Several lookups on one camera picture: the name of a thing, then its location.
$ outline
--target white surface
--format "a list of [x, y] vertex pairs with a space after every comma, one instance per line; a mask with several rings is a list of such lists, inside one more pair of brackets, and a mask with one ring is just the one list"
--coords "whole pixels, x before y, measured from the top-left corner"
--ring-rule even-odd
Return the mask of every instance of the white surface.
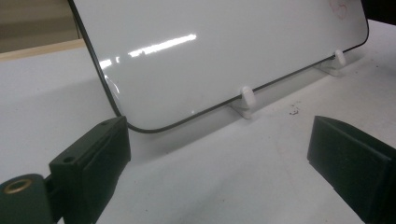
[[[370, 25], [343, 76], [312, 69], [261, 91], [252, 120], [223, 107], [169, 132], [130, 131], [132, 161], [98, 223], [362, 223], [306, 152], [315, 115], [396, 147], [396, 27]], [[114, 116], [85, 49], [0, 63], [0, 76], [0, 182], [48, 175], [56, 155]], [[301, 89], [269, 104], [285, 88]]]
[[75, 3], [121, 113], [143, 130], [358, 46], [368, 33], [360, 0]]

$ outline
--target black plastic block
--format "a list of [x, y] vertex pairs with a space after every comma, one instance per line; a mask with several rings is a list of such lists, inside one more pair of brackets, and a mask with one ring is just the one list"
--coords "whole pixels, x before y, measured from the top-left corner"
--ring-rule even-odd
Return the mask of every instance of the black plastic block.
[[315, 117], [312, 166], [366, 223], [396, 223], [396, 149], [336, 119]]

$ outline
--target small debris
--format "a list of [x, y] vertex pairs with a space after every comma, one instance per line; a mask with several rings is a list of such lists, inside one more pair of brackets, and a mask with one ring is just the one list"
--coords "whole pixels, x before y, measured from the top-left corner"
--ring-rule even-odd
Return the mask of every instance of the small debris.
[[294, 110], [293, 112], [290, 112], [289, 114], [290, 115], [296, 115], [296, 114], [298, 114], [298, 110]]

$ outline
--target whiteboard frame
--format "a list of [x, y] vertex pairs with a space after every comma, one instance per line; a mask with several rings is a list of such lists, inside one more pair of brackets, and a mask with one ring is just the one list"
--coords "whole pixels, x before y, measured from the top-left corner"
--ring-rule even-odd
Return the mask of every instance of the whiteboard frame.
[[[116, 102], [115, 102], [115, 100], [114, 100], [114, 98], [113, 98], [113, 95], [112, 95], [112, 93], [111, 93], [111, 90], [110, 90], [110, 88], [109, 88], [108, 85], [107, 85], [107, 82], [106, 82], [106, 79], [105, 79], [105, 75], [104, 75], [103, 70], [102, 70], [102, 68], [101, 68], [101, 66], [100, 66], [100, 64], [99, 64], [99, 60], [98, 60], [98, 58], [97, 58], [97, 56], [96, 56], [96, 53], [95, 53], [95, 51], [94, 51], [94, 49], [93, 49], [92, 42], [91, 42], [90, 38], [88, 37], [88, 33], [87, 33], [87, 31], [86, 31], [86, 29], [85, 29], [85, 27], [84, 27], [84, 24], [83, 24], [83, 22], [82, 22], [82, 19], [81, 19], [81, 17], [80, 17], [79, 14], [78, 14], [78, 9], [77, 9], [77, 7], [76, 7], [76, 5], [75, 5], [75, 3], [74, 3], [74, 0], [68, 0], [68, 2], [69, 2], [69, 5], [70, 5], [70, 7], [71, 7], [71, 10], [72, 10], [72, 12], [73, 12], [73, 14], [74, 14], [74, 16], [75, 16], [76, 22], [77, 22], [77, 24], [78, 24], [78, 28], [79, 28], [80, 31], [81, 31], [81, 35], [82, 35], [82, 37], [83, 37], [83, 39], [84, 39], [84, 41], [85, 41], [85, 44], [86, 44], [87, 49], [88, 49], [88, 52], [89, 52], [90, 55], [91, 55], [92, 62], [93, 62], [93, 64], [94, 64], [95, 69], [96, 69], [96, 71], [97, 71], [97, 73], [98, 73], [98, 76], [99, 76], [99, 78], [100, 78], [100, 80], [101, 80], [101, 82], [102, 82], [102, 86], [103, 86], [103, 88], [104, 88], [104, 90], [105, 90], [105, 93], [106, 93], [106, 96], [107, 96], [107, 98], [108, 98], [108, 101], [110, 102], [111, 107], [113, 108], [113, 110], [114, 110], [116, 116], [117, 116], [117, 117], [122, 116], [122, 114], [121, 114], [119, 108], [117, 107], [117, 104], [116, 104]], [[352, 47], [352, 48], [349, 48], [349, 49], [342, 49], [343, 52], [348, 52], [348, 51], [350, 51], [350, 50], [352, 50], [352, 49], [358, 48], [358, 47], [364, 45], [364, 44], [367, 42], [367, 40], [368, 40], [368, 38], [369, 38], [369, 35], [370, 35], [370, 27], [369, 27], [369, 23], [368, 23], [368, 21], [367, 21], [367, 16], [366, 16], [366, 13], [365, 13], [364, 10], [363, 10], [363, 14], [364, 14], [364, 17], [365, 17], [365, 20], [366, 20], [366, 25], [367, 25], [367, 36], [365, 37], [365, 39], [364, 39], [364, 41], [363, 41], [362, 43], [360, 43], [359, 45], [354, 46], [354, 47]], [[306, 66], [306, 67], [303, 67], [303, 68], [301, 68], [301, 69], [299, 69], [299, 70], [297, 70], [297, 71], [294, 71], [294, 72], [292, 72], [292, 73], [290, 73], [290, 74], [286, 74], [286, 75], [283, 76], [283, 77], [280, 77], [280, 78], [277, 78], [277, 79], [275, 79], [275, 80], [273, 80], [273, 81], [267, 82], [267, 83], [265, 83], [265, 84], [263, 84], [263, 85], [261, 85], [261, 86], [259, 86], [259, 87], [254, 88], [253, 91], [255, 92], [255, 91], [261, 90], [261, 89], [263, 89], [263, 88], [266, 88], [266, 87], [268, 87], [268, 86], [271, 86], [271, 85], [277, 83], [278, 81], [281, 81], [281, 80], [283, 80], [283, 79], [285, 79], [285, 78], [288, 78], [288, 77], [291, 77], [291, 76], [293, 76], [293, 75], [296, 75], [296, 74], [298, 74], [298, 73], [304, 71], [305, 69], [308, 69], [308, 68], [310, 68], [310, 67], [312, 67], [312, 66], [315, 66], [315, 65], [317, 65], [317, 64], [320, 64], [320, 63], [323, 63], [323, 62], [325, 62], [325, 61], [332, 60], [332, 59], [334, 59], [334, 55], [333, 55], [333, 56], [330, 56], [330, 57], [327, 57], [327, 58], [325, 58], [325, 59], [322, 59], [322, 60], [320, 60], [320, 61], [318, 61], [318, 62], [316, 62], [316, 63], [312, 63], [312, 64], [310, 64], [310, 65], [308, 65], [308, 66]], [[141, 128], [138, 128], [138, 127], [134, 126], [134, 125], [133, 125], [132, 123], [130, 123], [129, 121], [128, 121], [128, 128], [131, 129], [131, 130], [133, 130], [133, 131], [139, 132], [139, 133], [161, 133], [161, 132], [164, 132], [164, 131], [173, 129], [173, 128], [175, 128], [176, 126], [179, 126], [179, 125], [181, 125], [181, 124], [183, 124], [183, 123], [186, 123], [186, 122], [188, 122], [188, 121], [190, 121], [190, 120], [192, 120], [192, 119], [195, 119], [195, 118], [197, 118], [197, 117], [200, 117], [200, 116], [202, 116], [203, 114], [206, 114], [206, 113], [208, 113], [208, 112], [210, 112], [210, 111], [212, 111], [212, 110], [215, 110], [215, 109], [217, 109], [217, 108], [220, 108], [220, 107], [222, 107], [222, 106], [224, 106], [224, 105], [227, 105], [227, 104], [231, 103], [232, 101], [235, 101], [235, 100], [241, 99], [241, 98], [242, 98], [241, 95], [237, 95], [237, 96], [235, 96], [235, 97], [233, 97], [233, 98], [231, 98], [231, 99], [229, 99], [229, 100], [227, 100], [227, 101], [224, 101], [224, 102], [222, 102], [222, 103], [220, 103], [220, 104], [217, 104], [217, 105], [213, 105], [213, 106], [209, 107], [208, 109], [205, 109], [205, 110], [203, 110], [203, 111], [200, 111], [200, 112], [198, 112], [198, 113], [196, 113], [196, 114], [194, 114], [194, 115], [191, 115], [191, 116], [189, 116], [189, 117], [187, 117], [187, 118], [185, 118], [185, 119], [182, 119], [182, 120], [180, 120], [180, 121], [178, 121], [178, 122], [175, 122], [175, 123], [173, 123], [173, 124], [167, 125], [167, 126], [165, 126], [165, 127], [159, 128], [159, 129], [152, 129], [152, 130], [141, 129]]]

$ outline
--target wooden surface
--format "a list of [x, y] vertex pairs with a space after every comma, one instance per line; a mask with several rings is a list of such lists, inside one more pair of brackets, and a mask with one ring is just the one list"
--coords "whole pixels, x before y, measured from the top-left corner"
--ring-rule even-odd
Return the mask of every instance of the wooden surface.
[[40, 54], [47, 54], [66, 49], [76, 49], [85, 47], [83, 39], [71, 40], [59, 44], [47, 45], [31, 49], [20, 49], [7, 53], [0, 53], [0, 62], [16, 60], [20, 58], [32, 57]]

